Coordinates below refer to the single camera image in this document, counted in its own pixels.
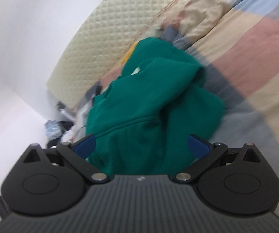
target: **white logo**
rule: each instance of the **white logo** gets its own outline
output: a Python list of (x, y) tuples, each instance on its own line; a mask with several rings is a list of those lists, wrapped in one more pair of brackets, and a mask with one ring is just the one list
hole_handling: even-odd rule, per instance
[(137, 180), (142, 181), (142, 180), (146, 180), (146, 178), (144, 176), (140, 176), (139, 178), (137, 178)]

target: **green garment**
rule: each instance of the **green garment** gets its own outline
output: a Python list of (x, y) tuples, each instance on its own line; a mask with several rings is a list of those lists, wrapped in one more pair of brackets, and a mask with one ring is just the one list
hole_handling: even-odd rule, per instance
[(96, 149), (88, 162), (109, 176), (173, 176), (189, 166), (189, 134), (209, 139), (224, 113), (204, 81), (204, 68), (184, 51), (140, 41), (122, 75), (95, 97), (86, 133), (96, 136)]

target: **quilted mattress pad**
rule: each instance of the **quilted mattress pad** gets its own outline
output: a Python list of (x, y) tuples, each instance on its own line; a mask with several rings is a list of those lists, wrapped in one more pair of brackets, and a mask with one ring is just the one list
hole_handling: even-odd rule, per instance
[(189, 0), (104, 0), (63, 52), (47, 88), (75, 110), (85, 92), (121, 61), (138, 40), (154, 36), (157, 25)]

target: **gray gripper base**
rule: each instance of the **gray gripper base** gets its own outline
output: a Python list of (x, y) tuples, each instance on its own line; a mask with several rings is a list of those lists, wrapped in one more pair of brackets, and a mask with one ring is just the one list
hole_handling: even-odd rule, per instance
[(94, 185), (83, 199), (63, 213), (47, 217), (11, 214), (0, 233), (279, 233), (279, 218), (220, 214), (207, 207), (191, 186), (167, 176), (116, 176)]

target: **white wall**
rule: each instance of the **white wall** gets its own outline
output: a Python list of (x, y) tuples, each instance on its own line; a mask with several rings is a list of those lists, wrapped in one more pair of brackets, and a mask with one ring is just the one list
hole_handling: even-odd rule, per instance
[(45, 82), (102, 0), (0, 0), (0, 185), (44, 122), (60, 118)]

